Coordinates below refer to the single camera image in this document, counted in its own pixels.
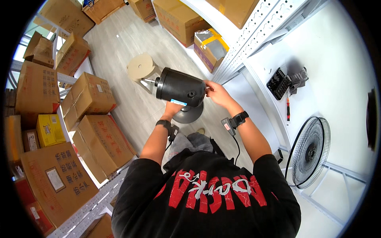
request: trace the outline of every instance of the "gray pants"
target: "gray pants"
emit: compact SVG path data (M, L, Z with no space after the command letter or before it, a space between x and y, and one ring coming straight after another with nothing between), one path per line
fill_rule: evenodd
M198 132L192 133L185 137L182 133L178 133L169 149L168 161L175 155L188 148L190 151L209 151L213 152L213 146L209 137Z

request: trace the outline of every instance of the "electric fan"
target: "electric fan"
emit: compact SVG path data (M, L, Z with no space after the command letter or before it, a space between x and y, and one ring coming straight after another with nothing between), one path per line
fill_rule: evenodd
M310 186L322 172L331 144L330 126L322 117L309 118L300 129L287 161L292 164L292 180L299 189Z

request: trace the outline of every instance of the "blue label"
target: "blue label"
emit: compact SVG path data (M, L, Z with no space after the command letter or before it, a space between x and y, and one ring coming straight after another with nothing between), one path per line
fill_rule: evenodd
M183 106L187 105L185 102L180 102L180 101L177 101L177 100L174 100L174 99L171 99L171 102L179 104L179 105L183 105Z

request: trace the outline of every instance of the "black cylindrical object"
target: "black cylindrical object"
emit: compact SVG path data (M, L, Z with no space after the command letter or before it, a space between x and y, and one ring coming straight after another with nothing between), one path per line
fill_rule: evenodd
M189 107L198 107L204 100L206 90L201 79L167 67L156 79L155 86L156 98Z

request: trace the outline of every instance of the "man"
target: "man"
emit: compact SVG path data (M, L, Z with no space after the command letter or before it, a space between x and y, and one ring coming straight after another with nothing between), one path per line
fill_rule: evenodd
M244 112L221 85L205 84L207 97L232 117ZM168 102L161 120L170 122L180 109ZM192 144L188 136L191 143L179 153L170 153L175 156L163 174L166 127L165 123L156 125L140 159L128 169L112 213L115 237L296 236L299 204L268 142L250 118L237 129L254 164L252 173L209 152L207 144ZM184 138L176 136L172 146Z

